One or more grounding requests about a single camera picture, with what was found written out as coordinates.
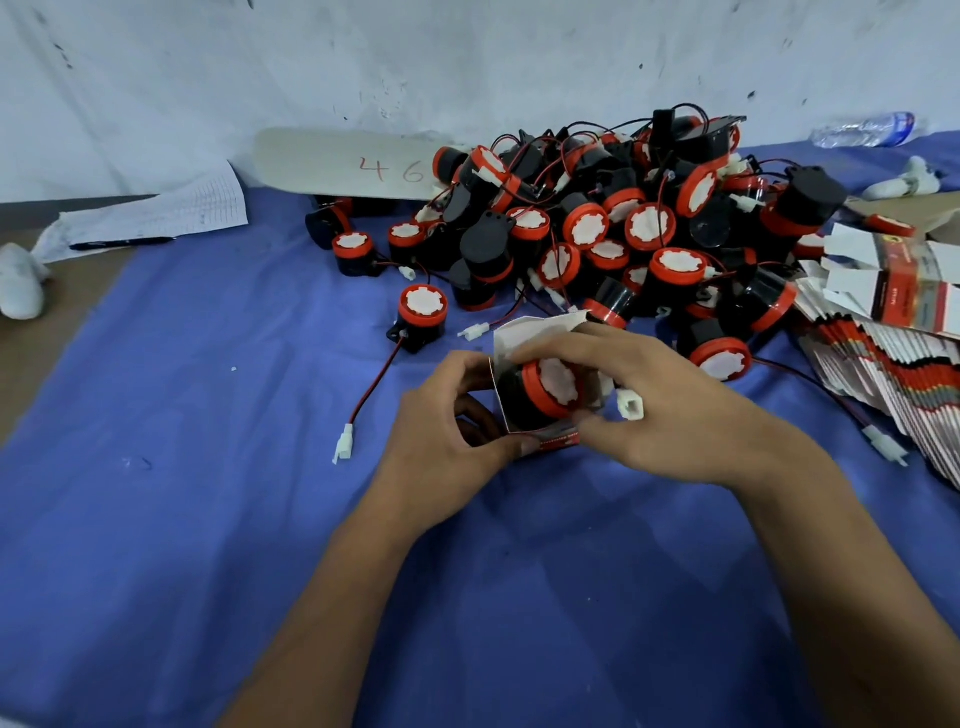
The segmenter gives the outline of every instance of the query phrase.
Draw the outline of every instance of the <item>handwritten number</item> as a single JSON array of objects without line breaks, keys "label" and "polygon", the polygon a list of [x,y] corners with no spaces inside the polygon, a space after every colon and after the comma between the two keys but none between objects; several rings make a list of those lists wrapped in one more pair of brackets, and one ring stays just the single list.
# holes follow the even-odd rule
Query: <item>handwritten number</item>
[{"label": "handwritten number", "polygon": [[419,159],[418,159],[417,161],[415,161],[413,164],[411,164],[409,167],[407,167],[407,171],[403,173],[403,179],[404,179],[404,180],[406,180],[406,181],[408,181],[408,182],[412,182],[413,184],[416,184],[417,182],[423,182],[423,174],[422,174],[422,173],[420,173],[420,172],[411,172],[411,171],[410,171],[410,170],[412,170],[414,167],[416,167],[418,164],[420,164],[420,160],[419,160]]},{"label": "handwritten number", "polygon": [[383,182],[383,173],[390,171],[390,167],[381,167],[380,161],[376,163],[376,168],[367,166],[367,158],[360,157],[360,169],[363,169],[367,172],[376,172],[376,176],[380,178],[380,181]]}]

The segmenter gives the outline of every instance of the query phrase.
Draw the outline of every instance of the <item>pen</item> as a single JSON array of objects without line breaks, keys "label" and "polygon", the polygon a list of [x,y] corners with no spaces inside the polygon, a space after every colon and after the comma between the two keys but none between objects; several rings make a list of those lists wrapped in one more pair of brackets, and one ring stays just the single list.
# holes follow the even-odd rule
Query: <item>pen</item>
[{"label": "pen", "polygon": [[173,240],[172,237],[141,237],[135,240],[108,240],[100,243],[74,243],[70,250],[82,253],[84,251],[106,251],[113,248],[133,248],[138,245],[162,245]]}]

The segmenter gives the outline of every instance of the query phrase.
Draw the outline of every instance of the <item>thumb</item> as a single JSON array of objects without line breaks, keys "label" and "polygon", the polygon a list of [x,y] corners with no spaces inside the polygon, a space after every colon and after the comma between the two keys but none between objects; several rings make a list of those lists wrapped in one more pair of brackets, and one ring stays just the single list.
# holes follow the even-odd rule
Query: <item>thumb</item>
[{"label": "thumb", "polygon": [[570,419],[580,432],[581,445],[626,464],[630,454],[628,433],[624,431],[626,423],[612,423],[586,409],[577,410]]},{"label": "thumb", "polygon": [[540,449],[540,440],[530,435],[507,435],[472,450],[473,457],[486,477],[485,482],[514,460]]}]

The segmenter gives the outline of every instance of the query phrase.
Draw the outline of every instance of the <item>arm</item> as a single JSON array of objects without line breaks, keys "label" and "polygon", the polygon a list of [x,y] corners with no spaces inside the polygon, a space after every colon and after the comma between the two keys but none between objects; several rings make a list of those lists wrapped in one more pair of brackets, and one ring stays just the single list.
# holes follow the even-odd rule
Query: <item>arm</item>
[{"label": "arm", "polygon": [[582,444],[736,495],[836,725],[960,725],[960,642],[816,443],[657,339],[587,324],[513,359],[546,357],[601,370],[644,399],[640,422],[577,413]]},{"label": "arm", "polygon": [[410,548],[538,445],[501,437],[493,415],[467,394],[490,387],[488,362],[453,352],[404,395],[370,489],[334,532],[221,725],[352,723],[376,630]]}]

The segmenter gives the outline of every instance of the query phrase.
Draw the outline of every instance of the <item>paper sheet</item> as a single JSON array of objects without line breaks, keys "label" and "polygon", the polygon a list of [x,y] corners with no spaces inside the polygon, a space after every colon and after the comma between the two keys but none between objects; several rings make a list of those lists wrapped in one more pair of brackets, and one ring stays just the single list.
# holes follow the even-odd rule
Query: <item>paper sheet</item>
[{"label": "paper sheet", "polygon": [[41,263],[105,253],[71,251],[75,243],[180,237],[247,225],[243,189],[229,162],[175,192],[100,209],[64,212],[34,248]]}]

